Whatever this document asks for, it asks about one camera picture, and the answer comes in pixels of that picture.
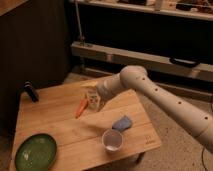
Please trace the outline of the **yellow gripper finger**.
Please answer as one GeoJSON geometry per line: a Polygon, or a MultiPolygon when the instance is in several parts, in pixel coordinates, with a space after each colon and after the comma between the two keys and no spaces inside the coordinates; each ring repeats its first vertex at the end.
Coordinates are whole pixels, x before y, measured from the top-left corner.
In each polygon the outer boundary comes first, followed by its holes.
{"type": "Polygon", "coordinates": [[[81,85],[81,87],[85,87],[85,88],[88,88],[88,87],[95,87],[97,85],[97,81],[92,81],[92,82],[87,82],[87,83],[84,83],[81,85]]]}
{"type": "Polygon", "coordinates": [[[91,109],[97,110],[99,108],[100,98],[98,95],[87,94],[86,99],[88,100],[88,105],[91,109]]]}

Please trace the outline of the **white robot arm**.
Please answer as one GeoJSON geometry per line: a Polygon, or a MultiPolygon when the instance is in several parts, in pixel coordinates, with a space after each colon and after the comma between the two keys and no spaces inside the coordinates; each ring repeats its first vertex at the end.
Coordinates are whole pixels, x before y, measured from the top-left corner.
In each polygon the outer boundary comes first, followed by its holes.
{"type": "Polygon", "coordinates": [[[149,98],[213,154],[213,116],[155,84],[142,66],[128,65],[117,74],[87,85],[85,96],[90,108],[100,111],[108,101],[130,89],[149,98]]]}

